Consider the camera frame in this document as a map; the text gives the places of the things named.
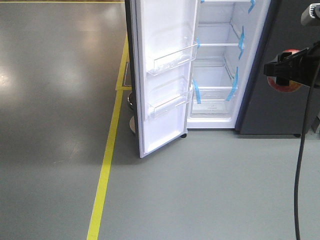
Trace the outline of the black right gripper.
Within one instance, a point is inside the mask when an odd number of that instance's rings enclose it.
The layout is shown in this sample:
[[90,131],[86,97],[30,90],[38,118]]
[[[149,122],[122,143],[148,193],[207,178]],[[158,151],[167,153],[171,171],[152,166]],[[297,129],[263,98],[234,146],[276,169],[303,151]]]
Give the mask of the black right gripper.
[[273,61],[264,65],[264,75],[275,77],[279,86],[289,86],[290,82],[307,87],[320,87],[320,43],[315,42],[297,53],[279,53]]

